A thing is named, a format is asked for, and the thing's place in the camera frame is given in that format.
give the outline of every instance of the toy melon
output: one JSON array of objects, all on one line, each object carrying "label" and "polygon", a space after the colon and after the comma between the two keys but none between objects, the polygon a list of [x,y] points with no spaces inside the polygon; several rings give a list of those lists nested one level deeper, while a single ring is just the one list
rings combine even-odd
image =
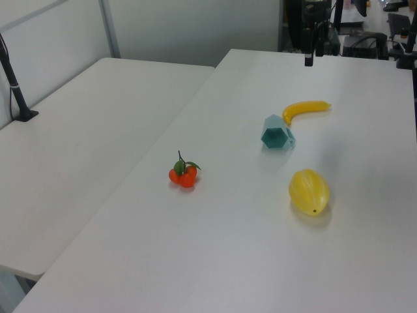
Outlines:
[{"label": "toy melon", "polygon": [[328,185],[324,177],[316,171],[298,171],[289,184],[289,195],[300,211],[308,215],[317,215],[327,205]]}]

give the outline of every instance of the plastic fruit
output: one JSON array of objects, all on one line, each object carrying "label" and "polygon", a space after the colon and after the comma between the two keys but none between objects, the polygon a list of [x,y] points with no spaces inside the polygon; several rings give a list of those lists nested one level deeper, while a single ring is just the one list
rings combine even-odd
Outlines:
[{"label": "plastic fruit", "polygon": [[289,195],[300,211],[308,215],[317,215],[327,205],[328,185],[324,177],[316,171],[298,171],[289,184]]},{"label": "plastic fruit", "polygon": [[187,166],[186,171],[187,174],[190,174],[193,178],[197,176],[197,168],[193,166]]},{"label": "plastic fruit", "polygon": [[300,113],[307,113],[307,112],[318,112],[318,111],[326,111],[332,105],[325,102],[325,101],[303,101],[291,104],[290,106],[286,107],[282,112],[283,120],[288,124],[291,125],[291,121],[293,117]]},{"label": "plastic fruit", "polygon": [[194,177],[191,176],[191,174],[182,174],[180,176],[180,185],[184,188],[190,188],[193,187],[195,183]]},{"label": "plastic fruit", "polygon": [[194,186],[195,177],[197,176],[197,169],[201,168],[194,162],[186,162],[178,151],[179,160],[174,164],[174,168],[169,171],[169,179],[175,183],[180,184],[184,188]]},{"label": "plastic fruit", "polygon": [[180,177],[178,176],[177,173],[175,173],[175,170],[174,169],[172,169],[172,170],[169,171],[168,176],[169,176],[169,179],[173,183],[175,183],[175,184],[179,184],[180,183]]}]

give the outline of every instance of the orange fruit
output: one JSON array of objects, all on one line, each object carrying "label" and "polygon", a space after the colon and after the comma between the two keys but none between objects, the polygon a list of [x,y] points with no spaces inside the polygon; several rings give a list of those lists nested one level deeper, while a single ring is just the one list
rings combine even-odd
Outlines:
[{"label": "orange fruit", "polygon": [[186,173],[195,178],[197,176],[197,168],[193,166],[187,166]]},{"label": "orange fruit", "polygon": [[195,183],[194,177],[191,174],[185,173],[180,176],[180,185],[184,188],[193,187]]},{"label": "orange fruit", "polygon": [[179,184],[180,183],[180,177],[178,176],[177,173],[175,173],[175,170],[174,169],[172,169],[172,170],[169,171],[169,175],[168,176],[169,176],[169,179],[173,183],[175,183],[175,184]]}]

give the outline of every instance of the yellow banana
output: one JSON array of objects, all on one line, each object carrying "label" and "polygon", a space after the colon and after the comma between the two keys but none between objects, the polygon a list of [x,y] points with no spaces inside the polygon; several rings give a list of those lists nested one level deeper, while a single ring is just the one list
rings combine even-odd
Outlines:
[{"label": "yellow banana", "polygon": [[298,102],[286,107],[282,112],[282,118],[288,125],[291,125],[293,117],[297,114],[306,112],[326,111],[331,106],[331,104],[325,101],[318,100]]}]

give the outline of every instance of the teal geometric object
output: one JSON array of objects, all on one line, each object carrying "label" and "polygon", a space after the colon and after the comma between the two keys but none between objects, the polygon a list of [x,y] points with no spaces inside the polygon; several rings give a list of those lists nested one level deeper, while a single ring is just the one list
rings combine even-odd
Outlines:
[{"label": "teal geometric object", "polygon": [[261,139],[268,149],[288,149],[295,144],[293,133],[275,114],[265,119]]}]

